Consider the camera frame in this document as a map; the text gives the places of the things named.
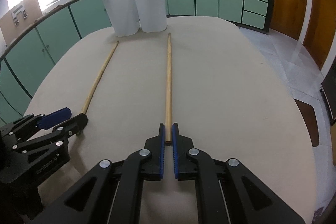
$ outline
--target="blue rubber pad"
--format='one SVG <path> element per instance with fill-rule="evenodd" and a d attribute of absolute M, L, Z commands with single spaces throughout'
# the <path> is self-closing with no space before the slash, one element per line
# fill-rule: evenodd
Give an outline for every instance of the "blue rubber pad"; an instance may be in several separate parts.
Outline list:
<path fill-rule="evenodd" d="M 37 126 L 39 127 L 39 129 L 47 130 L 49 128 L 58 125 L 61 122 L 70 119 L 70 117 L 71 117 L 71 110 L 65 107 L 58 111 L 50 113 L 49 115 L 44 116 L 37 122 Z"/>
<path fill-rule="evenodd" d="M 174 159 L 174 174 L 175 178 L 179 178 L 179 155 L 177 153 L 177 136 L 176 136 L 176 126 L 173 124 L 171 128 L 172 134 L 172 145 L 173 145 L 173 159 Z"/>
<path fill-rule="evenodd" d="M 163 179 L 163 169 L 165 160 L 165 139 L 166 139 L 166 129 L 163 126 L 162 139 L 161 139 L 161 155 L 160 155 L 160 179 Z"/>

